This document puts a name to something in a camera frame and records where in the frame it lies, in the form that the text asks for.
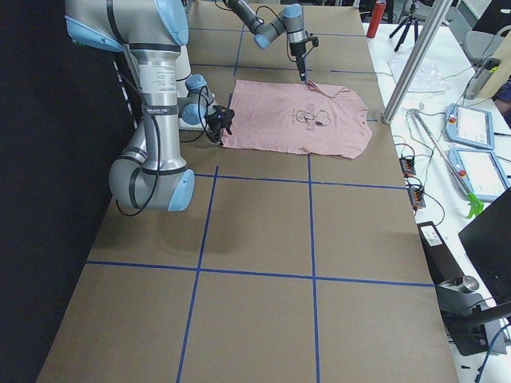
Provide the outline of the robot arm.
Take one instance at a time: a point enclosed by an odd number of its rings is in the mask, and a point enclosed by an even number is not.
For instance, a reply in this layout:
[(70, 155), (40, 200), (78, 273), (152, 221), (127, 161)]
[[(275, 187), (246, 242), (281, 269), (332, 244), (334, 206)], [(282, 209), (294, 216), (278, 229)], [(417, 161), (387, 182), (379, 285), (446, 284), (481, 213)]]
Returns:
[(69, 36), (80, 45), (134, 57), (134, 86), (143, 117), (129, 144), (114, 160), (109, 187), (119, 212), (183, 211), (195, 173), (180, 154), (180, 122), (199, 125), (220, 144), (235, 113), (222, 105), (201, 75), (185, 81), (178, 95), (178, 58), (188, 44), (188, 21), (180, 1), (68, 1)]
[(307, 55), (319, 45), (318, 38), (306, 31), (303, 7), (300, 4), (285, 6), (276, 13), (269, 6), (259, 6), (256, 10), (247, 1), (217, 1), (221, 10), (234, 13), (253, 34), (260, 49), (268, 48), (281, 35), (286, 36), (288, 60), (296, 64), (299, 80), (307, 82)]

